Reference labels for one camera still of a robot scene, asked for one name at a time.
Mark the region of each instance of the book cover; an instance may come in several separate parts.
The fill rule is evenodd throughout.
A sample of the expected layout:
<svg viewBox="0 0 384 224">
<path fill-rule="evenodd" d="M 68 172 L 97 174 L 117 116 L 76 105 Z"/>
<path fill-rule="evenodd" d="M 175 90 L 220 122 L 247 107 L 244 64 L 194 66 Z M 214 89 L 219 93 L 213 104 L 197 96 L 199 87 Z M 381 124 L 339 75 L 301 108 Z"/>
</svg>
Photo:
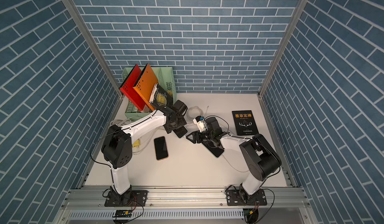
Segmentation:
<svg viewBox="0 0 384 224">
<path fill-rule="evenodd" d="M 146 105 L 142 97 L 133 89 L 133 85 L 136 83 L 140 74 L 141 69 L 138 65 L 135 65 L 121 84 L 120 90 L 126 97 L 128 97 L 128 99 L 137 107 L 139 111 L 148 112 L 148 106 Z"/>
<path fill-rule="evenodd" d="M 232 111 L 237 135 L 256 135 L 257 130 L 252 111 Z"/>
<path fill-rule="evenodd" d="M 155 84 L 149 98 L 149 103 L 156 109 L 159 109 L 162 105 L 171 107 L 173 105 L 173 98 L 159 84 Z"/>
<path fill-rule="evenodd" d="M 153 111 L 155 110 L 155 107 L 151 106 L 149 98 L 151 97 L 153 87 L 158 83 L 159 81 L 157 80 L 151 66 L 147 64 L 141 71 L 140 76 L 133 86 L 133 89 L 142 97 L 147 106 Z"/>
</svg>

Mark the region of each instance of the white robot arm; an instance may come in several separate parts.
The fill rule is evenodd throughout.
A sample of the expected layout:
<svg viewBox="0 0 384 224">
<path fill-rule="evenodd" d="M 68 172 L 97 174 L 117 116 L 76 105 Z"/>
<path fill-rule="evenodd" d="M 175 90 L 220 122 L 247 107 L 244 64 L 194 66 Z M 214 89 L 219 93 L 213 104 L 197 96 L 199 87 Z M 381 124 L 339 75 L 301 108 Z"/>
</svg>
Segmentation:
<svg viewBox="0 0 384 224">
<path fill-rule="evenodd" d="M 109 128 L 101 151 L 111 167 L 113 181 L 111 190 L 115 197 L 120 199 L 121 205 L 126 204 L 125 199 L 132 198 L 127 166 L 132 158 L 132 143 L 160 126 L 164 126 L 168 134 L 174 131 L 181 138 L 187 133 L 184 127 L 186 110 L 185 104 L 177 101 L 171 108 L 162 106 L 147 117 L 129 125 L 121 128 L 113 125 Z M 248 203 L 268 175 L 281 165 L 280 158 L 260 134 L 245 141 L 242 137 L 230 136 L 228 132 L 223 132 L 215 117 L 210 117 L 205 122 L 206 130 L 192 132 L 186 138 L 193 143 L 202 143 L 216 157 L 219 157 L 225 149 L 233 149 L 243 154 L 250 173 L 240 184 L 239 196 L 244 203 Z M 262 151 L 263 154 L 259 156 L 256 151 Z"/>
<path fill-rule="evenodd" d="M 223 132 L 215 117 L 204 119 L 198 116 L 194 122 L 198 126 L 204 122 L 205 130 L 199 128 L 200 131 L 187 135 L 186 138 L 192 143 L 202 143 L 215 157 L 219 157 L 226 149 L 243 154 L 250 173 L 240 184 L 239 197 L 243 203 L 249 203 L 268 176 L 281 166 L 281 160 L 275 150 L 261 134 L 243 138 Z"/>
</svg>

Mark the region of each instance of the smartphone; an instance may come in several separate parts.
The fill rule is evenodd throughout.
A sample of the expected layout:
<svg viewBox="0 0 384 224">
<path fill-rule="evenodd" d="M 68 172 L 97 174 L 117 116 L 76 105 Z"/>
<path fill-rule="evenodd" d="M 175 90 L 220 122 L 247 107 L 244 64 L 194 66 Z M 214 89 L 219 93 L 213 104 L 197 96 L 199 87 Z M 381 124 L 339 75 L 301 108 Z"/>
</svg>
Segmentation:
<svg viewBox="0 0 384 224">
<path fill-rule="evenodd" d="M 154 139 L 156 159 L 162 160 L 168 158 L 168 150 L 166 144 L 166 138 L 164 136 Z"/>
</svg>

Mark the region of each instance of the binder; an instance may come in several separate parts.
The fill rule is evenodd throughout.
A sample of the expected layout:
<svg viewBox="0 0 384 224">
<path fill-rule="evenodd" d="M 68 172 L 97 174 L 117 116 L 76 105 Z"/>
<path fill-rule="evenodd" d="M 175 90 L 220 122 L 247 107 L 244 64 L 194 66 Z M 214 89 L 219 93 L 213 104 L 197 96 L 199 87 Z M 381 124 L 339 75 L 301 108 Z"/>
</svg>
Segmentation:
<svg viewBox="0 0 384 224">
<path fill-rule="evenodd" d="M 157 77 L 151 66 L 147 64 L 133 86 L 133 89 L 141 96 L 147 106 L 153 111 L 155 108 L 149 103 L 149 98 L 151 97 L 153 87 L 158 83 L 159 81 L 157 80 Z"/>
<path fill-rule="evenodd" d="M 141 69 L 138 65 L 132 68 L 131 72 L 125 78 L 120 86 L 120 90 L 137 107 L 139 111 L 148 112 L 149 108 L 142 97 L 133 89 L 134 84 L 141 75 Z"/>
</svg>

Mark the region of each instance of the white surface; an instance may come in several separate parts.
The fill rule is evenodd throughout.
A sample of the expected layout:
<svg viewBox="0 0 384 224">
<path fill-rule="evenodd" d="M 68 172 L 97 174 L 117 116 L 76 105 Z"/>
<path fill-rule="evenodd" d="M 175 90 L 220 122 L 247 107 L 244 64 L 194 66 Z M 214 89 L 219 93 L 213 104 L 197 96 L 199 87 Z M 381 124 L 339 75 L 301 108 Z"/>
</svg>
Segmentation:
<svg viewBox="0 0 384 224">
<path fill-rule="evenodd" d="M 268 131 L 263 112 L 256 94 L 195 94 L 180 93 L 177 98 L 183 101 L 187 107 L 199 106 L 204 112 L 209 106 L 206 116 L 216 115 L 226 120 L 229 131 L 235 134 L 232 111 L 252 110 L 259 133 L 273 147 L 272 139 Z M 128 105 L 127 98 L 122 102 L 116 119 L 124 119 L 124 111 Z M 223 131 L 227 130 L 227 124 L 217 118 Z M 187 126 L 188 134 L 198 130 L 196 125 Z M 141 144 L 146 142 L 150 133 L 144 135 Z M 128 176 L 133 186 L 238 186 L 249 172 L 241 173 L 233 169 L 228 162 L 220 156 L 215 158 L 202 144 L 193 144 L 185 137 L 179 139 L 173 132 L 167 134 L 164 129 L 158 130 L 154 138 L 165 136 L 169 157 L 156 160 L 153 140 L 139 155 L 133 155 L 128 163 Z M 238 152 L 226 153 L 231 164 L 240 171 L 246 171 L 244 158 Z M 97 161 L 106 163 L 103 154 L 99 153 Z M 105 165 L 95 163 L 87 178 L 85 185 L 110 185 L 112 183 L 111 172 Z M 265 187 L 286 187 L 283 172 L 269 178 Z"/>
</svg>

